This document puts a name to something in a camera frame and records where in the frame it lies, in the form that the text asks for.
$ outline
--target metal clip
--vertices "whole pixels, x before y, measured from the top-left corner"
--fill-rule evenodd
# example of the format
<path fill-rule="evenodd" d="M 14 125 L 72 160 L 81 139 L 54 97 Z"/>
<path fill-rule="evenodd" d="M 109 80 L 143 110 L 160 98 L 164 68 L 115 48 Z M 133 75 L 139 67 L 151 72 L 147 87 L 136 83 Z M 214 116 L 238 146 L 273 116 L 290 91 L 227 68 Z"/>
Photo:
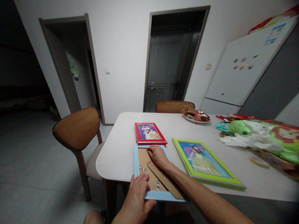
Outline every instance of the metal clip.
<path fill-rule="evenodd" d="M 160 191 L 160 182 L 157 181 L 157 191 Z"/>
<path fill-rule="evenodd" d="M 143 168 L 142 166 L 140 166 L 139 168 L 142 169 L 142 170 L 144 170 L 144 171 L 146 171 L 146 168 Z"/>

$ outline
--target green picture frame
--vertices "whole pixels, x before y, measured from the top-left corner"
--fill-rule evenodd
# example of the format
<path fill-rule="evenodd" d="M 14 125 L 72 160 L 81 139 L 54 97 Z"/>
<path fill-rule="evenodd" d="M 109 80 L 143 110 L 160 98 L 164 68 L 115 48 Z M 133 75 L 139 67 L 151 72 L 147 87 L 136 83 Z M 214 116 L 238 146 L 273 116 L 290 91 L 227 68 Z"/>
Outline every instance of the green picture frame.
<path fill-rule="evenodd" d="M 172 140 L 187 173 L 193 178 L 202 180 L 204 182 L 214 183 L 226 187 L 231 187 L 236 189 L 246 189 L 246 187 L 242 184 L 242 182 L 223 164 L 223 162 L 208 148 L 208 146 L 204 142 L 190 141 L 190 140 L 178 139 L 178 138 L 173 138 Z M 225 172 L 228 174 L 229 177 L 217 176 L 213 174 L 206 174 L 206 173 L 194 171 L 192 165 L 190 164 L 179 142 L 186 142 L 190 144 L 201 144 L 202 146 L 204 146 L 205 150 L 209 152 L 209 154 L 217 161 L 219 166 L 223 170 L 225 170 Z"/>

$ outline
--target light blue picture frame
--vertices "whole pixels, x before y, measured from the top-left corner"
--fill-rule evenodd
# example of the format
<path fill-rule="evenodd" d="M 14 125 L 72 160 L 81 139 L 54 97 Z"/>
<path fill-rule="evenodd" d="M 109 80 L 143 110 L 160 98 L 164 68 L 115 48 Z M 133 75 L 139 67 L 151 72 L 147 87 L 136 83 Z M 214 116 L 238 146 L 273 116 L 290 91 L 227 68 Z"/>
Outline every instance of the light blue picture frame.
<path fill-rule="evenodd" d="M 135 145 L 134 146 L 134 176 L 135 178 L 140 175 L 139 169 L 139 156 L 138 156 L 138 148 L 148 148 L 151 145 Z M 167 158 L 170 160 L 168 152 L 166 151 L 165 146 L 160 145 L 161 148 L 164 150 Z M 156 191 L 151 190 L 146 192 L 145 199 L 152 199 L 156 201 L 172 201 L 172 202 L 186 202 L 186 200 L 176 199 L 169 191 Z"/>

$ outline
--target red picture frame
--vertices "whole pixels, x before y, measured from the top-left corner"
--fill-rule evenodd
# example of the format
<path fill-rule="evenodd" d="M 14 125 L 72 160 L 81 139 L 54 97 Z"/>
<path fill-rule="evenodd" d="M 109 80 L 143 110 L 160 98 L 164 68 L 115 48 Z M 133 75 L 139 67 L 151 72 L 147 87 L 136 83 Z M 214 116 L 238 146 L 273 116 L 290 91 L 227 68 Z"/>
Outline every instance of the red picture frame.
<path fill-rule="evenodd" d="M 138 145 L 166 145 L 167 141 L 155 123 L 135 123 Z"/>

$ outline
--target plate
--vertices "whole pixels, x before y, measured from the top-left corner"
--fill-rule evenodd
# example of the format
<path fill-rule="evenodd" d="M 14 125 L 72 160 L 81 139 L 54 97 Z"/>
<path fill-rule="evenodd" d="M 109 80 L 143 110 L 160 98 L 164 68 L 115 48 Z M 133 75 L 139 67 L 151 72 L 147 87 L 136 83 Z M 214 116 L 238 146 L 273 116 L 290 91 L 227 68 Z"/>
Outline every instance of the plate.
<path fill-rule="evenodd" d="M 198 121 L 195 120 L 192 116 L 187 117 L 185 114 L 183 114 L 184 118 L 186 118 L 189 121 L 195 122 L 195 123 L 201 123 L 201 124 L 206 124 L 209 123 L 211 121 L 211 119 L 209 121 Z"/>

